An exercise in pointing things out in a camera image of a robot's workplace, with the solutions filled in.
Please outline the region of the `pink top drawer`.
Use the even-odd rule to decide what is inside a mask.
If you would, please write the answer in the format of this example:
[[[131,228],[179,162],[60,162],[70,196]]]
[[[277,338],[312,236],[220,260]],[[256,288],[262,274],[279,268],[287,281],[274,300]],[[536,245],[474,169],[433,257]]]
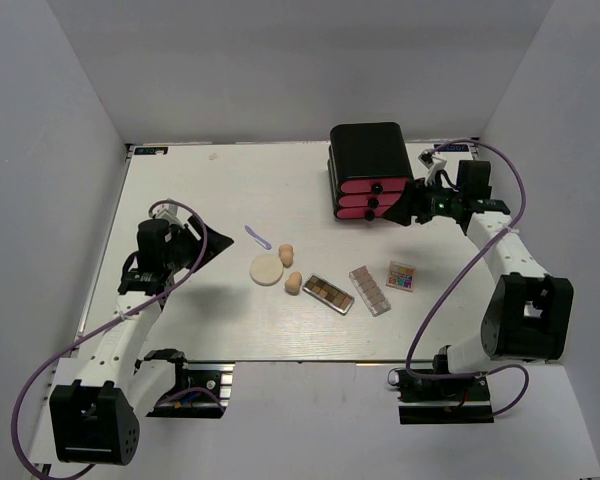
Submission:
[[[353,179],[342,182],[339,191],[344,195],[402,192],[409,181],[408,177]]]

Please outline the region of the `pink drawer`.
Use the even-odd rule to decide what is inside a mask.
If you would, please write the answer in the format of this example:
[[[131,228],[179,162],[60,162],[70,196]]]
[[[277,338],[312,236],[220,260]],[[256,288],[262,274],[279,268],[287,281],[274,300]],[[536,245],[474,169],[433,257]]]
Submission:
[[[361,207],[341,207],[334,210],[334,216],[339,220],[366,220],[373,221],[382,218],[384,213],[390,208],[390,205],[380,205],[377,208],[368,206]]]
[[[401,196],[401,192],[384,192],[373,194],[365,192],[361,194],[340,195],[337,200],[337,205],[341,208],[358,208],[363,209],[379,208],[393,205]]]
[[[408,177],[353,179],[342,182],[339,191],[344,195],[402,192],[409,181]]]

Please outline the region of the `purple plastic spatula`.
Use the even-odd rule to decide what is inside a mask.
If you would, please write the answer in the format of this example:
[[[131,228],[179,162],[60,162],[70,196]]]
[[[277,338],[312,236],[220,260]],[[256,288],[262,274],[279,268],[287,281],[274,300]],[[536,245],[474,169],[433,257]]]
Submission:
[[[250,226],[245,225],[244,229],[245,229],[246,233],[249,234],[264,249],[266,249],[266,250],[272,249],[271,243],[268,242],[266,239],[264,239],[259,234],[257,234]]]

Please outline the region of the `round white powder puff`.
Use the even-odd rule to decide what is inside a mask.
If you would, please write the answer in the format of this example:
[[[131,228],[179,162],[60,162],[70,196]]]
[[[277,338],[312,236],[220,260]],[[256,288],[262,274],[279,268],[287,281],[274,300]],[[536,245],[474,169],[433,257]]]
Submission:
[[[249,274],[251,279],[260,286],[275,285],[284,273],[280,258],[274,254],[263,254],[251,262]]]

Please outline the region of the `pink bottom drawer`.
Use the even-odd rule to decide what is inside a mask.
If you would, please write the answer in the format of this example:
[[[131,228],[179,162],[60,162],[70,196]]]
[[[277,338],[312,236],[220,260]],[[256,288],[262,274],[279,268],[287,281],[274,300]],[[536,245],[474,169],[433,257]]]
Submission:
[[[384,213],[390,208],[390,205],[380,205],[377,208],[368,206],[361,207],[341,207],[334,210],[334,216],[339,220],[366,220],[373,221],[382,218]]]

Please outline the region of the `beige makeup sponge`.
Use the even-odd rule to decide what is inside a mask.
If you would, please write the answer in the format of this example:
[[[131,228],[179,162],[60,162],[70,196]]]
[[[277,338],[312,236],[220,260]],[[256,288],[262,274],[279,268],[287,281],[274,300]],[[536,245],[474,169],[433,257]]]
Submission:
[[[298,295],[302,286],[302,275],[300,272],[292,272],[284,283],[285,291],[290,295]]]
[[[293,264],[294,249],[291,244],[283,244],[278,249],[279,258],[285,268],[289,268]]]

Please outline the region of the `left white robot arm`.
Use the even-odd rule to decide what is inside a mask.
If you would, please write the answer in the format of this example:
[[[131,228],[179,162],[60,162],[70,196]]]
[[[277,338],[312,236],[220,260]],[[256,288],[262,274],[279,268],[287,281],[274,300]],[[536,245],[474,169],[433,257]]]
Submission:
[[[120,323],[100,335],[96,350],[49,401],[57,458],[66,463],[127,465],[137,450],[139,421],[160,404],[200,392],[173,349],[141,352],[180,272],[196,271],[233,239],[190,218],[142,221],[137,248],[122,267],[116,311]]]

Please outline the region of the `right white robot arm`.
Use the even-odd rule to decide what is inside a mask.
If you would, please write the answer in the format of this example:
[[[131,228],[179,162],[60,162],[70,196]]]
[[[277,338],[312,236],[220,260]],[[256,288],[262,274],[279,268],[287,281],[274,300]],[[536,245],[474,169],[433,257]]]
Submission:
[[[510,210],[491,196],[491,165],[463,160],[456,184],[445,188],[442,172],[405,184],[384,219],[403,226],[440,216],[453,219],[478,248],[495,282],[480,330],[444,347],[445,365],[431,374],[433,390],[452,399],[468,385],[468,375],[487,373],[508,362],[556,361],[566,343],[574,288],[550,275],[515,231]]]

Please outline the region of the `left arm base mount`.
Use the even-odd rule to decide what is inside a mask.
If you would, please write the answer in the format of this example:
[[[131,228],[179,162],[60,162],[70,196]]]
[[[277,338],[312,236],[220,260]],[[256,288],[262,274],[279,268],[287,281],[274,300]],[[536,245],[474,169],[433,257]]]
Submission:
[[[137,374],[149,362],[168,364],[169,389],[148,412],[154,418],[220,419],[228,406],[234,364],[201,363],[176,349],[152,350],[135,362]]]

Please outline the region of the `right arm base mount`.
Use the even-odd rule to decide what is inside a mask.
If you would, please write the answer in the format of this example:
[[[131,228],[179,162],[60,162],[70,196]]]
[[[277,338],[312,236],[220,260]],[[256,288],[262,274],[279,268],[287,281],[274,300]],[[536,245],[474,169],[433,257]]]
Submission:
[[[433,358],[429,368],[417,368],[419,375],[394,368],[388,384],[398,392],[402,425],[486,424],[494,421],[491,396],[484,376],[445,379],[450,373],[473,372],[489,365],[490,359],[478,339],[446,346]]]

